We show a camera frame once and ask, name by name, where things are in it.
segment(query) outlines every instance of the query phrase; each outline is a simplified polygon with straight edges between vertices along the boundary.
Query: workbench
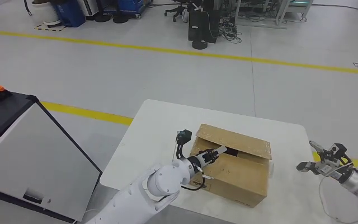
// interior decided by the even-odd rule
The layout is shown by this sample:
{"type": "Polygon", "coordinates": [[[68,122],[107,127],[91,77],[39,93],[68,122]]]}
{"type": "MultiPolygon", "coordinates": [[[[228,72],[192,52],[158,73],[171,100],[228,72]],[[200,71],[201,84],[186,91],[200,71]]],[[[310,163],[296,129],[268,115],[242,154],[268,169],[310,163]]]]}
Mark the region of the workbench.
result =
{"type": "Polygon", "coordinates": [[[304,127],[274,120],[146,100],[100,183],[120,190],[153,164],[170,164],[178,130],[193,132],[192,140],[183,147],[184,156],[188,156],[202,123],[271,143],[274,170],[268,181],[267,198],[255,208],[248,208],[204,190],[181,189],[178,198],[172,202],[174,207],[240,224],[329,222],[319,201],[318,176],[296,170],[299,162],[313,159],[304,127]]]}

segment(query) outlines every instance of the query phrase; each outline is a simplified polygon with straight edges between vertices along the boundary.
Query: tabletop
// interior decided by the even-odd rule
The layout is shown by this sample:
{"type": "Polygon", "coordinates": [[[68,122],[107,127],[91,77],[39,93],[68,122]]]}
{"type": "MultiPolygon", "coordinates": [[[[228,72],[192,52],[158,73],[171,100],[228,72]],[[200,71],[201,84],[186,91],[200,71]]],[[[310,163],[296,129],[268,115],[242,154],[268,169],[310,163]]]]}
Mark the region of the tabletop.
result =
{"type": "Polygon", "coordinates": [[[170,164],[178,130],[193,133],[183,147],[184,156],[189,156],[201,124],[271,143],[274,171],[267,198],[248,208],[204,190],[182,189],[173,206],[240,224],[328,223],[319,201],[318,177],[296,170],[300,162],[313,159],[304,127],[274,120],[146,100],[101,176],[101,184],[120,190],[153,164],[170,164]]]}

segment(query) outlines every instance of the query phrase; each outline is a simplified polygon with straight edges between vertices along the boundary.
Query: blue bin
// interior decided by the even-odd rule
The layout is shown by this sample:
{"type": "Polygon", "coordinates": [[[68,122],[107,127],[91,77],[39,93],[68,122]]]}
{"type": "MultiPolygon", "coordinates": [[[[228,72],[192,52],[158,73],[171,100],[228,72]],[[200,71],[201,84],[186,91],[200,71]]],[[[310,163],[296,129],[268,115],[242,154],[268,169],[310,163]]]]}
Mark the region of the blue bin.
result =
{"type": "Polygon", "coordinates": [[[64,26],[78,27],[86,21],[77,0],[51,0],[64,26]]]}
{"type": "Polygon", "coordinates": [[[143,0],[118,0],[119,10],[123,14],[135,14],[143,5],[143,0]]]}

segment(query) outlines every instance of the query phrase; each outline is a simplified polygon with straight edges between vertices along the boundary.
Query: open cardboard box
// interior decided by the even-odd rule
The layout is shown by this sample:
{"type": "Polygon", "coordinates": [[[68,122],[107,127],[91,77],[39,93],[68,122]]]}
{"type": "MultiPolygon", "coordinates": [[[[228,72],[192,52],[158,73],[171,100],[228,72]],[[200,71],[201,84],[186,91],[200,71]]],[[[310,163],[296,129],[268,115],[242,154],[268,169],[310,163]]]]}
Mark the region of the open cardboard box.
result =
{"type": "MultiPolygon", "coordinates": [[[[208,148],[226,146],[229,149],[210,165],[204,167],[204,190],[234,200],[251,208],[267,196],[269,180],[270,143],[228,130],[202,124],[196,133],[191,155],[208,148]]],[[[190,184],[202,183],[201,173],[190,184]]]]}

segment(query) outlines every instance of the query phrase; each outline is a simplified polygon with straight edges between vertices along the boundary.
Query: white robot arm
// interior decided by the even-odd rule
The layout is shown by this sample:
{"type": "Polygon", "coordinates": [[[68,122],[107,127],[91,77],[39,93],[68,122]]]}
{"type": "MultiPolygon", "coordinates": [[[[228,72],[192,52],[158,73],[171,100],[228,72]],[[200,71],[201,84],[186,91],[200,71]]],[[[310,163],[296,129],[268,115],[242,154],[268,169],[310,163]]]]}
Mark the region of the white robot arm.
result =
{"type": "Polygon", "coordinates": [[[336,143],[329,150],[319,144],[309,141],[317,151],[320,162],[301,162],[296,168],[301,172],[312,171],[314,174],[329,176],[337,180],[342,187],[358,197],[358,171],[354,168],[352,160],[346,155],[346,147],[336,143]]]}
{"type": "Polygon", "coordinates": [[[120,190],[106,207],[87,224],[143,224],[155,214],[175,200],[180,188],[199,190],[205,182],[196,189],[186,188],[190,179],[202,168],[213,163],[218,156],[227,150],[226,147],[208,149],[196,156],[185,158],[182,155],[182,146],[191,139],[191,132],[184,130],[177,136],[177,158],[171,165],[155,165],[126,188],[120,190]],[[162,197],[159,201],[152,200],[143,188],[147,180],[150,194],[162,197]]]}

